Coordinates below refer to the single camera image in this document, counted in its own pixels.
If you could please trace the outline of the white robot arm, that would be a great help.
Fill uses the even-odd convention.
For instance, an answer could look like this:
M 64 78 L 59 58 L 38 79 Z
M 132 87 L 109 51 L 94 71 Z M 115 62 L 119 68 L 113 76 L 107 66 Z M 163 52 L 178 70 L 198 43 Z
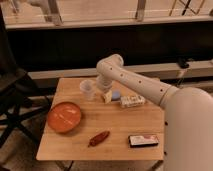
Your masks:
M 164 171 L 213 171 L 213 96 L 130 72 L 123 65 L 118 54 L 100 60 L 98 88 L 108 90 L 117 81 L 164 109 Z

